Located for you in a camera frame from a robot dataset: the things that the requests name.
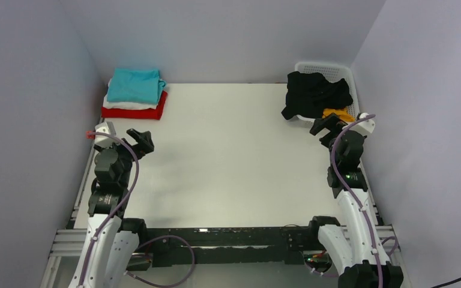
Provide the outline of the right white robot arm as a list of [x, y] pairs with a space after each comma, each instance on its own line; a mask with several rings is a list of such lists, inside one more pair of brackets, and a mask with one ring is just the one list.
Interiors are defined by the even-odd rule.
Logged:
[[346, 226], [332, 217], [314, 217], [307, 242], [324, 247], [338, 273], [339, 287], [401, 287], [400, 266], [394, 265], [373, 223], [373, 203], [361, 169], [365, 139], [375, 128], [373, 115], [362, 113], [348, 124], [336, 114], [315, 120], [310, 132], [329, 149], [328, 186], [341, 209]]

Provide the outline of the black t shirt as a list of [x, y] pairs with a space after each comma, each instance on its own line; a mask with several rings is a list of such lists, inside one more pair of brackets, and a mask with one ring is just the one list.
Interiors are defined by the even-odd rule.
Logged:
[[345, 79], [330, 82], [321, 73], [291, 72], [288, 74], [287, 90], [282, 110], [286, 120], [295, 116], [320, 119], [325, 109], [344, 109], [353, 104]]

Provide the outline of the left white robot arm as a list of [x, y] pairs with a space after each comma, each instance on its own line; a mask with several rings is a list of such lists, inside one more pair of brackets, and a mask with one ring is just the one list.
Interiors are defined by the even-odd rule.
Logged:
[[124, 218], [124, 212], [139, 175], [139, 160], [154, 151], [150, 131], [133, 128], [129, 144], [116, 136], [110, 122], [87, 132], [97, 151], [95, 178], [88, 201], [88, 227], [70, 287], [114, 287], [126, 270], [133, 252], [147, 247], [144, 220]]

